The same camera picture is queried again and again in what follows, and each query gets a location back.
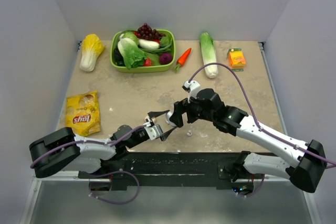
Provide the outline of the white earbud charging case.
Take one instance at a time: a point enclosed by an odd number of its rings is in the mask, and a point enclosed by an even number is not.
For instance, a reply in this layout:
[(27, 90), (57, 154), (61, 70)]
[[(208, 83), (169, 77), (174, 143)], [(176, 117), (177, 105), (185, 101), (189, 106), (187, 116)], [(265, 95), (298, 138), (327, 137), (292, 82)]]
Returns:
[(168, 111), (165, 115), (165, 121), (168, 125), (170, 125), (171, 127), (176, 127), (176, 124), (171, 122), (170, 118), (173, 115), (172, 111)]

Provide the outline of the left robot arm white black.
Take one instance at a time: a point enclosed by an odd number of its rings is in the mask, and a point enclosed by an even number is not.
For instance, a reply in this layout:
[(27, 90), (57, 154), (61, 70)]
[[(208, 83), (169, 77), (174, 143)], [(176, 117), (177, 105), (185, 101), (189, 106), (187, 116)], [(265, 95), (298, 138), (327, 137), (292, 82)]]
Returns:
[(60, 171), (79, 171), (103, 178), (108, 174), (109, 165), (104, 161), (118, 160), (127, 155), (128, 150), (147, 140), (166, 140), (169, 132), (164, 132), (155, 118), (165, 115), (170, 122), (172, 111), (149, 112), (144, 124), (131, 128), (120, 126), (110, 138), (84, 137), (63, 127), (44, 136), (29, 146), (32, 158), (31, 169), (37, 178), (50, 177)]

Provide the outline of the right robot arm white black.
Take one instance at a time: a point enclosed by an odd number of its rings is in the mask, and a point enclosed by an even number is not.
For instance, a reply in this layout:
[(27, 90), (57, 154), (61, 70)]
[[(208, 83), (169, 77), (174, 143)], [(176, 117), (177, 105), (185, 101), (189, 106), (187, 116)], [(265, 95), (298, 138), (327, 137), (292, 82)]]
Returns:
[(167, 120), (174, 126), (205, 120), (221, 132), (249, 140), (270, 151), (272, 155), (243, 152), (234, 165), (239, 178), (250, 174), (266, 174), (289, 180), (297, 188), (313, 193), (327, 167), (323, 145), (311, 140), (309, 143), (273, 130), (247, 112), (226, 105), (213, 89), (203, 89), (196, 96), (174, 103), (173, 113)]

